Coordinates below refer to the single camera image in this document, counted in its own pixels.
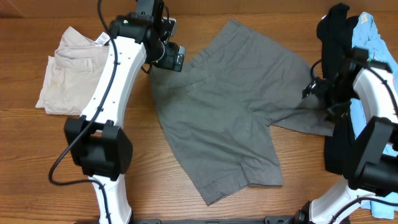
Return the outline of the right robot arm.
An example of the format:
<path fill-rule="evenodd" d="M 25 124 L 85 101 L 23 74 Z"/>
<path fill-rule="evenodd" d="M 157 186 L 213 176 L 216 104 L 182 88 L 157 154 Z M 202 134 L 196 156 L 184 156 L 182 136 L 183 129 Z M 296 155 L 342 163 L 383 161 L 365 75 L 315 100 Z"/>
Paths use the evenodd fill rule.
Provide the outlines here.
<path fill-rule="evenodd" d="M 383 153 L 387 144 L 397 148 L 397 92 L 390 66 L 368 56 L 368 50 L 352 48 L 333 82 L 312 77 L 302 92 L 304 98 L 313 94 L 326 104 L 330 121 L 343 117 L 352 98 L 359 99 L 366 126 L 351 146 L 342 178 L 287 223 L 347 223 L 364 202 L 381 203 L 397 191 L 397 158 Z"/>

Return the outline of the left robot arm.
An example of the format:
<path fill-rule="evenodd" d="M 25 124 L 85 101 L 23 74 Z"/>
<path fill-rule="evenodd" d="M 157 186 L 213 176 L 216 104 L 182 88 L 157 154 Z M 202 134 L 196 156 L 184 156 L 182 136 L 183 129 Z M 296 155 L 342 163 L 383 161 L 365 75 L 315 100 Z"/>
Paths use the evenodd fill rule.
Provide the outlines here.
<path fill-rule="evenodd" d="M 139 71 L 150 67 L 180 72 L 185 48 L 170 42 L 177 21 L 163 1 L 138 1 L 136 10 L 105 27 L 110 37 L 106 63 L 89 103 L 78 118 L 68 118 L 64 132 L 76 166 L 93 184 L 98 223 L 133 223 L 124 175 L 133 146 L 123 131 L 128 99 Z"/>

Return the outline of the grey shorts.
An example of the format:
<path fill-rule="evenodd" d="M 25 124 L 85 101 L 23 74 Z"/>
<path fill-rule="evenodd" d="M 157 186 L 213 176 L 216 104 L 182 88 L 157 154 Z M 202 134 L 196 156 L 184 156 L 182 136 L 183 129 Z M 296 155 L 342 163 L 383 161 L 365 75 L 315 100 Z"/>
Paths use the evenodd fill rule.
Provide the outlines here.
<path fill-rule="evenodd" d="M 310 66 L 238 21 L 228 21 L 181 72 L 153 68 L 151 90 L 169 146 L 204 202 L 248 185 L 282 185 L 270 125 L 330 136 Z"/>

